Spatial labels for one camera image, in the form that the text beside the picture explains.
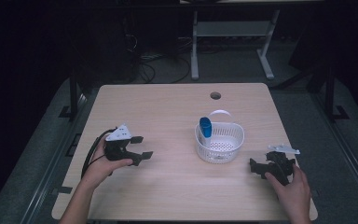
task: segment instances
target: blue cup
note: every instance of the blue cup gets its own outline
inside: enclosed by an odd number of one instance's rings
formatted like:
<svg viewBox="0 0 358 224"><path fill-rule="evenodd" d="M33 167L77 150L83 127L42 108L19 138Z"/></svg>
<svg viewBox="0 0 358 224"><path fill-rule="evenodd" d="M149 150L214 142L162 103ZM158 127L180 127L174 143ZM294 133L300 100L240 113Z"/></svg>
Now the blue cup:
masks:
<svg viewBox="0 0 358 224"><path fill-rule="evenodd" d="M208 118L203 117L200 119L200 129L204 137L209 138L212 136L212 123Z"/></svg>

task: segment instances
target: wooden table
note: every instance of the wooden table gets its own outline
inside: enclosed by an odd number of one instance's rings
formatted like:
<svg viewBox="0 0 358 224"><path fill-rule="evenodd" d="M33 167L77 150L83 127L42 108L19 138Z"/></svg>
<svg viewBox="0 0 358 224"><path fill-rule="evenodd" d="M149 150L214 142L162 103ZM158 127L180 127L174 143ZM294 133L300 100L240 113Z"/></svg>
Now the wooden table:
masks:
<svg viewBox="0 0 358 224"><path fill-rule="evenodd" d="M214 91L221 99L210 97ZM216 109L229 111L245 130L240 153L226 164L208 163L196 152L195 126ZM229 119L219 116L213 120ZM268 145L290 145L267 86L258 83L101 87L62 184L73 190L59 194L54 218L69 203L95 138L122 123L145 138L127 150L154 154L138 167L114 171L95 190L90 219L287 219L272 186L250 171L250 158L266 162ZM310 218L316 217L311 202Z"/></svg>

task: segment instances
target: wire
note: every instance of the wire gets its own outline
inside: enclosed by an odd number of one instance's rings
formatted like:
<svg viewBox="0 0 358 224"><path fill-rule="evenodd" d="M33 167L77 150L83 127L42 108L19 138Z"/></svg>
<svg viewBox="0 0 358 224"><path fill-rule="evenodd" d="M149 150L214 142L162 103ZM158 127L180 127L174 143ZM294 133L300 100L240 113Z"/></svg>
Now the wire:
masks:
<svg viewBox="0 0 358 224"><path fill-rule="evenodd" d="M92 162L89 163L89 167L97 160L99 160L100 158L106 156L105 154L103 154L102 156L98 157L97 159L93 160Z"/></svg>
<svg viewBox="0 0 358 224"><path fill-rule="evenodd" d="M171 83L180 82L180 81L182 81L183 79L185 79L185 78L188 76L188 74L190 74L190 70L191 70L191 65L190 65L190 63L189 63L186 59L181 58L181 57L177 57L177 59L182 60L183 62L186 63L186 65L187 65L187 72L185 73L184 76L180 77L179 79L176 79L175 81L173 81L173 82L171 82Z"/></svg>
<svg viewBox="0 0 358 224"><path fill-rule="evenodd" d="M95 149L97 148L98 146L98 143L100 143L101 139L107 134L107 133L112 133L114 132L115 129L110 129L110 130L107 130L105 132L103 132L99 137L97 137L97 139L95 139L94 143L92 144L91 148L89 149L89 153L87 154L87 157L86 159L84 160L84 164L83 164L83 169L81 171L81 176L80 178L83 178L83 175L86 173L87 169L89 168L90 166L90 160L91 160L91 157L92 155L94 155L94 152L95 152Z"/></svg>
<svg viewBox="0 0 358 224"><path fill-rule="evenodd" d="M135 43L133 44L132 49L127 49L129 52L134 53L136 47L138 46L138 38L136 38L135 35L126 35L126 37L130 37L129 39L133 38L135 40Z"/></svg>
<svg viewBox="0 0 358 224"><path fill-rule="evenodd" d="M143 60L143 63L150 63L163 57L165 57L163 54L154 54L141 56L141 59Z"/></svg>
<svg viewBox="0 0 358 224"><path fill-rule="evenodd" d="M193 39L191 37L179 37L178 40L185 42L178 47L179 53L185 53L191 50L191 44L193 43Z"/></svg>
<svg viewBox="0 0 358 224"><path fill-rule="evenodd" d="M145 81L145 84L149 84L153 81L153 79L156 77L156 70L149 64L141 63L140 64L143 70L143 73L140 73L141 78ZM145 66L150 68L153 71L152 77L149 77L145 71Z"/></svg>

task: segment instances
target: basket handle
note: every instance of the basket handle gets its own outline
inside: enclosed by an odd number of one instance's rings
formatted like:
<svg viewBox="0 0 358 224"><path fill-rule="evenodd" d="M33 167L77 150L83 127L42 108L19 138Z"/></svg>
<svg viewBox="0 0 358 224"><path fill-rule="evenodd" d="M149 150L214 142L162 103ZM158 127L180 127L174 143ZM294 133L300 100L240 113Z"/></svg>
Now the basket handle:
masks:
<svg viewBox="0 0 358 224"><path fill-rule="evenodd" d="M231 123L234 122L234 118L233 118L232 115L231 115L228 111L226 111L226 110L215 110L215 111L213 111L211 114L209 114L209 116L215 115L215 114L226 114L226 115L229 115L229 116L231 117Z"/></svg>

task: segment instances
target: white basket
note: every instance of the white basket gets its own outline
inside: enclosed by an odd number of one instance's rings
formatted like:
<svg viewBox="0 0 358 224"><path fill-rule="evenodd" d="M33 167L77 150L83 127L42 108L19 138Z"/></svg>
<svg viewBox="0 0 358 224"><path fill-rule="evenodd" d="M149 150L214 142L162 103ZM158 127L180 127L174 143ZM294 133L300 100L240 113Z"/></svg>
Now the white basket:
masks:
<svg viewBox="0 0 358 224"><path fill-rule="evenodd" d="M227 114L226 110L215 110L210 114ZM207 148L202 142L200 125L196 126L197 153L200 158L210 163L227 163L237 156L245 138L243 128L234 122L212 122L212 136L210 147Z"/></svg>

